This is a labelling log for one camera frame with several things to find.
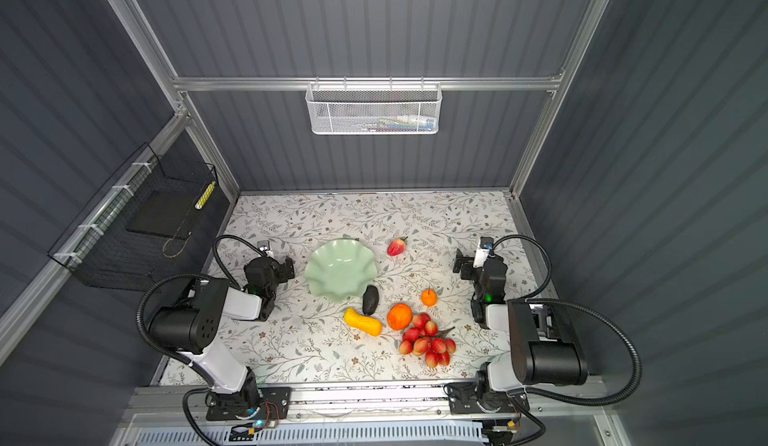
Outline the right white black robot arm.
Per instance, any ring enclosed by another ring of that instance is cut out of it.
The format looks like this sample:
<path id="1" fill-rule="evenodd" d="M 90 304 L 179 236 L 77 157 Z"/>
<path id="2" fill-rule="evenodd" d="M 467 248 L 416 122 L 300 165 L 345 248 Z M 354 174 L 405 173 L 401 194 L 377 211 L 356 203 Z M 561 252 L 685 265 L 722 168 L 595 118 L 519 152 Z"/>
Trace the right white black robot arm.
<path id="1" fill-rule="evenodd" d="M 497 358 L 483 363 L 476 373 L 470 397 L 480 408 L 497 411 L 510 405 L 511 393 L 539 384 L 582 385 L 588 365 L 566 309 L 557 305 L 533 304 L 506 297 L 507 265 L 488 249 L 473 256 L 456 252 L 453 272 L 472 283 L 470 300 L 473 320 L 485 330 L 505 333 L 509 346 Z"/>

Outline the small orange fake tangerine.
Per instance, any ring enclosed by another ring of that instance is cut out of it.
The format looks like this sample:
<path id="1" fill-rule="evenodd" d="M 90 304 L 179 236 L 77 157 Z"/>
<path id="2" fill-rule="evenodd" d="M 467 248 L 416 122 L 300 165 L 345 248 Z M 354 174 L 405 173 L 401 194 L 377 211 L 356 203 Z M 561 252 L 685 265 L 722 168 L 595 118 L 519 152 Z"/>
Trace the small orange fake tangerine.
<path id="1" fill-rule="evenodd" d="M 432 307 L 438 302 L 438 295 L 433 289 L 425 289 L 420 296 L 421 302 L 424 306 Z"/>

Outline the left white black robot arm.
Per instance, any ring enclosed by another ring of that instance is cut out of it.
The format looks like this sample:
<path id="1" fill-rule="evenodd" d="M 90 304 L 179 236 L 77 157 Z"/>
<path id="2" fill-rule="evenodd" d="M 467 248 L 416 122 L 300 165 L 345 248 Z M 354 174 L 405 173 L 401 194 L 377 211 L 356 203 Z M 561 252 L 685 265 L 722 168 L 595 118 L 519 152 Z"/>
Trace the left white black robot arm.
<path id="1" fill-rule="evenodd" d="M 246 288 L 227 278 L 201 273 L 176 274 L 158 281 L 140 299 L 136 324 L 142 339 L 161 354 L 191 368 L 203 389 L 210 420 L 245 419 L 268 412 L 270 403 L 259 390 L 252 369 L 236 359 L 218 330 L 226 317 L 264 322 L 275 308 L 277 287 L 295 277 L 294 261 L 259 256 L 244 266 Z M 170 305 L 145 317 L 149 298 L 164 285 L 184 283 Z"/>

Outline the red fake grape bunch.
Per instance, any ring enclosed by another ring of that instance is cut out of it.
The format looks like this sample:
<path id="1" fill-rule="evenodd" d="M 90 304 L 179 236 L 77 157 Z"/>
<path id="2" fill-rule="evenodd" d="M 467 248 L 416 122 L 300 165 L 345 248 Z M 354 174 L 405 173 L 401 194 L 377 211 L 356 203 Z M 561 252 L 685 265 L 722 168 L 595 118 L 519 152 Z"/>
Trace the red fake grape bunch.
<path id="1" fill-rule="evenodd" d="M 450 337 L 453 330 L 453 327 L 441 329 L 427 313 L 416 314 L 402 334 L 398 352 L 423 358 L 431 369 L 448 367 L 457 349 L 455 340 Z"/>

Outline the large fake orange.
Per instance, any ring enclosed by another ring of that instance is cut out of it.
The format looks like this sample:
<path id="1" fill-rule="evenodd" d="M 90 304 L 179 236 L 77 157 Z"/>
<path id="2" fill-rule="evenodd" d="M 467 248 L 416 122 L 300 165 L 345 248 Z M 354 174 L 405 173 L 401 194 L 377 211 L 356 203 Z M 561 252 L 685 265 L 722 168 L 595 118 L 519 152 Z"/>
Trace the large fake orange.
<path id="1" fill-rule="evenodd" d="M 412 309 L 405 303 L 397 303 L 387 314 L 387 323 L 395 331 L 402 331 L 411 325 Z"/>

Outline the red fake strawberry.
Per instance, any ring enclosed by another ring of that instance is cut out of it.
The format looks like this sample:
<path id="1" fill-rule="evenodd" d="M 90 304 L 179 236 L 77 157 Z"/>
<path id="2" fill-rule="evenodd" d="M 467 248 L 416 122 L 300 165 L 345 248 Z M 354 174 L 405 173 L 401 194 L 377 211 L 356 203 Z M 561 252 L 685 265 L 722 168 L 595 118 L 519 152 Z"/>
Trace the red fake strawberry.
<path id="1" fill-rule="evenodd" d="M 407 238 L 400 237 L 394 239 L 387 248 L 387 254 L 391 257 L 396 257 L 405 252 L 407 248 Z"/>

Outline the dark fake avocado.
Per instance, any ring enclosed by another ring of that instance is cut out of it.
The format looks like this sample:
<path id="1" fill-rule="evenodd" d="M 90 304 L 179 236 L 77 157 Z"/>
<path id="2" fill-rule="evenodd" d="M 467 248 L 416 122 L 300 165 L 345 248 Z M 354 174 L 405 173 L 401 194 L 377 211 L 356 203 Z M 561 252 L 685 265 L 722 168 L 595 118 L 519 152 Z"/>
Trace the dark fake avocado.
<path id="1" fill-rule="evenodd" d="M 366 316 L 371 316 L 375 313 L 379 304 L 379 290 L 375 285 L 369 284 L 362 296 L 362 312 Z"/>

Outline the yellow fake squash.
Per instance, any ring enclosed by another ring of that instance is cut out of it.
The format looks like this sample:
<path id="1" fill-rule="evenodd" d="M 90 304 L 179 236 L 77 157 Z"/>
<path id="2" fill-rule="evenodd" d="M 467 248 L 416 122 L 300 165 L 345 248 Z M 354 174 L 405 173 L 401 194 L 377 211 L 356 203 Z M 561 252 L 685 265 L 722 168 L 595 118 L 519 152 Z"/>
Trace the yellow fake squash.
<path id="1" fill-rule="evenodd" d="M 360 330 L 370 336 L 378 337 L 383 330 L 382 323 L 378 319 L 360 314 L 354 308 L 347 308 L 343 319 L 351 328 Z"/>

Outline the green scalloped fruit bowl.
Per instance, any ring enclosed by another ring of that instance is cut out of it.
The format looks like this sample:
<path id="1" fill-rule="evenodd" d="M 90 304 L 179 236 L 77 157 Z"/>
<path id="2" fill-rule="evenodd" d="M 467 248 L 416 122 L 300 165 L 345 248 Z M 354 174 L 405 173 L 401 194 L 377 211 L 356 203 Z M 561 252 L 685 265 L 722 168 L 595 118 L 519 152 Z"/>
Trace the green scalloped fruit bowl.
<path id="1" fill-rule="evenodd" d="M 355 239 L 334 239 L 308 258 L 304 276 L 313 296 L 342 302 L 362 297 L 378 274 L 375 254 Z"/>

